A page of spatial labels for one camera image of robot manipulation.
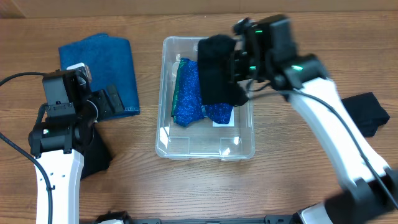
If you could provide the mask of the black cloth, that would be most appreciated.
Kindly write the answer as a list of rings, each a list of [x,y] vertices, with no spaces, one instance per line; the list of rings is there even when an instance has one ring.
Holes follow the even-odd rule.
[[[90,145],[85,148],[83,156],[84,166],[81,180],[109,168],[113,158],[96,128],[93,128],[93,139]]]
[[[361,134],[373,137],[378,127],[385,125],[390,116],[380,105],[374,93],[368,92],[341,100]]]
[[[239,84],[231,82],[230,56],[236,41],[227,35],[214,35],[198,43],[197,63],[201,101],[204,105],[226,103],[242,106],[249,98]]]

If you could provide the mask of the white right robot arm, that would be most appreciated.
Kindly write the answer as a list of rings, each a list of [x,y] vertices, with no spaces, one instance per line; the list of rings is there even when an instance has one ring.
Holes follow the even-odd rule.
[[[231,55],[230,80],[266,81],[282,95],[312,129],[342,188],[299,210],[292,223],[365,223],[396,209],[397,171],[365,140],[318,57],[298,53],[289,18],[247,18],[233,31],[242,48]]]

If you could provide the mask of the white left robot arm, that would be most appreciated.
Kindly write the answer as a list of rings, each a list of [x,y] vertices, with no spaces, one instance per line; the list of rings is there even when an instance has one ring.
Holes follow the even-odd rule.
[[[47,102],[40,107],[29,134],[36,161],[37,223],[78,223],[80,182],[109,168],[112,160],[95,123],[112,114],[104,90],[44,86]]]

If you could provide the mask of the blue green sequin garment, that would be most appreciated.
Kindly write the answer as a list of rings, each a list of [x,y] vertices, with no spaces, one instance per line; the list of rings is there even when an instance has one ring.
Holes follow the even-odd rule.
[[[204,105],[202,103],[197,62],[181,58],[173,93],[171,117],[174,123],[187,127],[205,118],[211,119],[215,108],[230,106],[226,103]]]

